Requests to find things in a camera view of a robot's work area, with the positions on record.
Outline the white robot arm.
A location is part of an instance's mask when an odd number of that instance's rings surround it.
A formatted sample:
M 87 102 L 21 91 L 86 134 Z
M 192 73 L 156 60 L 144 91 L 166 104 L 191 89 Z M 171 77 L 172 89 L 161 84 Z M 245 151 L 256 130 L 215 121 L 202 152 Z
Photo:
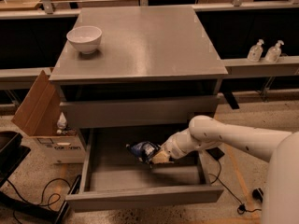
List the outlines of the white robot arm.
M 186 130 L 161 145 L 152 161 L 178 160 L 220 143 L 269 163 L 261 224 L 299 224 L 299 132 L 231 125 L 196 116 Z

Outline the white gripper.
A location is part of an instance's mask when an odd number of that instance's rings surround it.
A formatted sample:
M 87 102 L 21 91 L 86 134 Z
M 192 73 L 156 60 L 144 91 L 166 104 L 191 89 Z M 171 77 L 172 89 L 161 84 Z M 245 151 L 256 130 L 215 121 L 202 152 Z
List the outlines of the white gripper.
M 202 142 L 195 139 L 188 129 L 171 135 L 151 159 L 153 164 L 171 163 L 171 158 L 178 160 L 193 151 L 198 151 Z

